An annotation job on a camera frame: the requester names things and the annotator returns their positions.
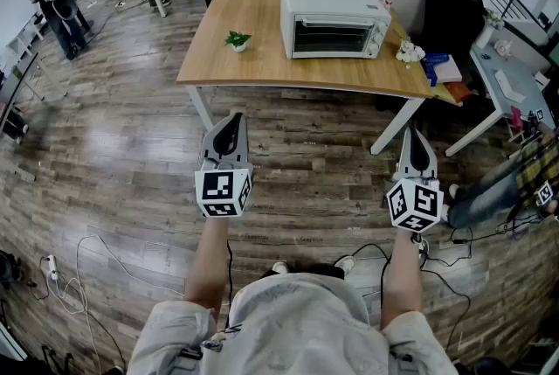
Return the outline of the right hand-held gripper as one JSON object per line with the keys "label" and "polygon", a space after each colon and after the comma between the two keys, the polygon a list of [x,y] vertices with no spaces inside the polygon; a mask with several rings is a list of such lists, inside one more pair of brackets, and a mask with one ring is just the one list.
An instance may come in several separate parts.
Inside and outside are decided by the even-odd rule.
{"label": "right hand-held gripper", "polygon": [[404,141],[386,193],[391,224],[412,233],[424,233],[441,220],[443,192],[439,189],[438,160],[425,137],[413,127]]}

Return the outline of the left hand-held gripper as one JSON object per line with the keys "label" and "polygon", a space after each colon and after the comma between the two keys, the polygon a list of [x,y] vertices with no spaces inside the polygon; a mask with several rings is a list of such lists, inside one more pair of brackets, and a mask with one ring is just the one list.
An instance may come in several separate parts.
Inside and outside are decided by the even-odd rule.
{"label": "left hand-held gripper", "polygon": [[195,172],[197,205],[206,218],[241,217],[252,190],[246,118],[218,122],[204,137],[204,161]]}

